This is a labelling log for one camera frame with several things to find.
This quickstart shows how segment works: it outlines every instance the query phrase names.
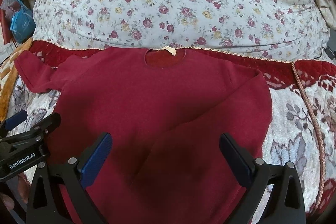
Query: red velvet trim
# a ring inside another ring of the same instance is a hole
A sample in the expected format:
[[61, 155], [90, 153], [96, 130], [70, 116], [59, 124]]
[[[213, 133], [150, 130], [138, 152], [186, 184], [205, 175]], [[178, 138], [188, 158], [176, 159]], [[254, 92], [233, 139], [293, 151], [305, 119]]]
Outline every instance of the red velvet trim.
[[[242, 57], [224, 52], [215, 52], [202, 49], [193, 49], [208, 56], [229, 60], [234, 64], [246, 67], [256, 68], [260, 70], [266, 79], [268, 86], [273, 89], [284, 89], [290, 85], [296, 85], [296, 81], [292, 72], [290, 63], [277, 62], [265, 59], [256, 59]], [[30, 48], [30, 52], [39, 56], [44, 62], [52, 67], [57, 67], [64, 62], [70, 55], [80, 57], [90, 57], [99, 50], [87, 49], [72, 51], [58, 47], [52, 43], [45, 41], [34, 41]], [[146, 62], [151, 66], [169, 66], [173, 65], [184, 56], [185, 49], [178, 49], [177, 55], [172, 56], [168, 51], [149, 51], [146, 55]]]
[[[304, 88], [314, 85], [318, 82], [318, 86], [325, 90], [333, 91], [336, 86], [336, 66], [325, 61], [299, 60], [295, 62], [295, 68]], [[330, 84], [326, 84], [324, 80], [329, 80]]]

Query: floral bedspread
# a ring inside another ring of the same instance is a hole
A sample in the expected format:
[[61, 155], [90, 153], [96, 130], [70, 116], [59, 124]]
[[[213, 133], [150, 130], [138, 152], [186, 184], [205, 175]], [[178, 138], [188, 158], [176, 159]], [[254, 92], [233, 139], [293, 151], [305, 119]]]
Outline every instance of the floral bedspread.
[[[53, 46], [54, 50], [49, 48], [47, 52], [43, 52], [38, 47], [34, 48], [34, 45], [30, 51], [42, 61], [46, 60], [48, 64], [51, 63], [51, 59], [55, 59], [50, 57], [55, 55], [55, 52], [56, 55], [64, 55], [67, 52], [67, 56], [74, 53], [74, 51], [57, 49], [56, 46]], [[87, 56], [84, 57], [89, 57], [95, 52], [96, 50], [85, 51]], [[306, 212], [308, 215], [322, 212], [336, 190], [336, 66], [328, 62], [312, 60], [299, 60], [295, 63], [295, 69], [312, 107], [312, 117], [298, 89], [291, 63], [228, 54], [223, 57], [222, 53], [209, 51], [207, 54], [262, 71], [268, 83], [273, 104], [273, 120], [262, 147], [263, 158], [267, 163], [275, 165], [284, 165], [287, 161], [292, 161], [300, 178]], [[26, 88], [21, 78], [18, 78], [10, 100], [8, 117], [25, 109], [28, 112], [28, 120], [15, 128], [11, 134], [29, 130], [34, 124], [51, 114], [59, 96], [60, 92], [54, 90], [44, 94], [33, 94]], [[317, 120], [324, 142], [323, 148], [319, 147], [312, 119]], [[320, 153], [323, 150], [325, 157], [322, 164], [326, 172], [321, 184], [324, 185], [324, 190], [321, 192], [322, 198], [317, 202], [321, 179]], [[32, 168], [26, 172], [30, 182], [34, 171], [35, 168]], [[266, 189], [254, 215], [253, 223], [260, 218], [271, 190], [271, 187]]]
[[314, 0], [37, 0], [34, 39], [66, 48], [207, 47], [314, 58], [329, 39]]

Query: black mount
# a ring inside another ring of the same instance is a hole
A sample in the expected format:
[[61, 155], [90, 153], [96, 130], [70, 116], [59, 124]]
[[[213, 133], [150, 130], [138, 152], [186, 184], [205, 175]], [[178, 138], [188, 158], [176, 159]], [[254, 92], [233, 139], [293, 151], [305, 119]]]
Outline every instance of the black mount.
[[31, 184], [27, 224], [73, 224], [59, 184], [64, 184], [83, 224], [108, 224], [85, 191], [93, 184], [112, 148], [109, 133], [103, 133], [82, 155], [62, 165], [41, 162]]
[[222, 134], [219, 148], [246, 192], [225, 224], [250, 223], [267, 185], [273, 189], [258, 224], [305, 224], [305, 204], [299, 176], [292, 162], [271, 165], [253, 157], [229, 134]]

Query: beige cord trim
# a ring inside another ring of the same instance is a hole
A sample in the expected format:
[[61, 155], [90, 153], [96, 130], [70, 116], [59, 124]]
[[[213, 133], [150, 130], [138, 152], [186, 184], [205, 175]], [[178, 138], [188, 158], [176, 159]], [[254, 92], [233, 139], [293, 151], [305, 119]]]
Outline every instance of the beige cord trim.
[[317, 123], [317, 120], [315, 118], [315, 115], [313, 113], [313, 108], [311, 106], [311, 103], [307, 97], [307, 94], [305, 92], [305, 89], [302, 86], [301, 80], [299, 78], [299, 75], [296, 72], [296, 68], [295, 68], [295, 61], [292, 62], [292, 69], [293, 69], [293, 73], [297, 82], [297, 85], [299, 87], [299, 91], [301, 93], [302, 99], [305, 102], [310, 118], [311, 118], [311, 122], [313, 124], [314, 130], [315, 130], [315, 134], [316, 134], [316, 138], [317, 138], [317, 142], [319, 145], [319, 151], [320, 151], [320, 183], [319, 183], [319, 191], [316, 197], [316, 203], [315, 203], [315, 207], [313, 209], [313, 213], [317, 210], [317, 208], [320, 205], [321, 199], [322, 199], [322, 194], [323, 194], [323, 189], [324, 189], [324, 181], [325, 181], [325, 176], [326, 176], [326, 153], [324, 150], [324, 144], [323, 144], [323, 139], [322, 139], [322, 134], [321, 134], [321, 129], [319, 124]]

